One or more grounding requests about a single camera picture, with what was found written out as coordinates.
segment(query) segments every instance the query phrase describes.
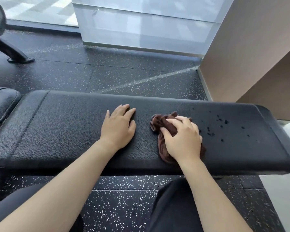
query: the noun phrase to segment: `brown towel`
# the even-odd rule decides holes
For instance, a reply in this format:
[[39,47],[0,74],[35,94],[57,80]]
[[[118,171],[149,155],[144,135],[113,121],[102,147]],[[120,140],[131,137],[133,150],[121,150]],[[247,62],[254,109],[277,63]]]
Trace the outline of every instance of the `brown towel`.
[[[151,121],[149,123],[152,131],[159,133],[159,135],[158,135],[159,155],[160,155],[161,159],[163,159],[163,161],[165,161],[166,163],[169,163],[169,164],[176,163],[176,160],[172,156],[170,156],[170,154],[168,153],[168,151],[166,149],[164,136],[163,136],[162,132],[160,132],[160,127],[166,128],[170,132],[172,137],[174,137],[177,134],[177,129],[173,124],[168,122],[166,119],[176,119],[177,116],[178,116],[178,114],[176,111],[174,111],[173,113],[171,113],[169,115],[165,115],[165,116],[160,115],[160,114],[156,114],[151,118]],[[205,151],[206,151],[206,148],[203,146],[203,144],[201,144],[200,157],[202,157],[205,154]]]

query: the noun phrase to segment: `left hand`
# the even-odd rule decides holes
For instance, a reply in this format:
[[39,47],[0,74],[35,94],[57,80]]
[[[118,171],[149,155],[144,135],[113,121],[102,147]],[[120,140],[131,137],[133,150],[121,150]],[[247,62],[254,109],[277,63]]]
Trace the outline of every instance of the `left hand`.
[[132,120],[129,125],[135,108],[126,112],[128,108],[129,104],[120,105],[111,115],[109,110],[107,110],[101,128],[100,140],[110,145],[115,151],[124,148],[131,141],[135,133],[135,121]]

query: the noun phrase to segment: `forearm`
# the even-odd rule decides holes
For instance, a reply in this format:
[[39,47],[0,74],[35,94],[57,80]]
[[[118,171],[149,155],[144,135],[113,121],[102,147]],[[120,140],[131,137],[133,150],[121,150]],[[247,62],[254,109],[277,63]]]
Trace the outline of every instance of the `forearm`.
[[180,167],[192,190],[204,232],[252,232],[200,159]]
[[109,157],[116,150],[97,141],[0,223],[0,232],[68,232]]

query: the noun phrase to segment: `beige wall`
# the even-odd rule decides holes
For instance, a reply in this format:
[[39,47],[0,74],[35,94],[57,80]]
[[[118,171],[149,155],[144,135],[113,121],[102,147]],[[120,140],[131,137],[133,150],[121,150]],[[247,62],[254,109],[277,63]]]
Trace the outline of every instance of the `beige wall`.
[[238,102],[265,106],[277,119],[290,120],[290,52]]
[[234,0],[199,70],[213,101],[236,102],[290,51],[290,0]]

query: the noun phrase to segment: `leather texture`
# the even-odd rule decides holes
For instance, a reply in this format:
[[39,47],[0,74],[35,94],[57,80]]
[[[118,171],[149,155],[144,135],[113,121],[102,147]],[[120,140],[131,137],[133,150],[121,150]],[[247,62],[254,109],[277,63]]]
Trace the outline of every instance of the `leather texture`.
[[20,93],[14,89],[0,87],[0,126],[20,100]]
[[271,113],[251,104],[34,91],[0,129],[0,167],[14,174],[54,175],[100,137],[106,110],[136,107],[135,136],[106,166],[104,175],[181,174],[158,154],[154,114],[176,110],[199,126],[213,175],[290,172],[290,138]]

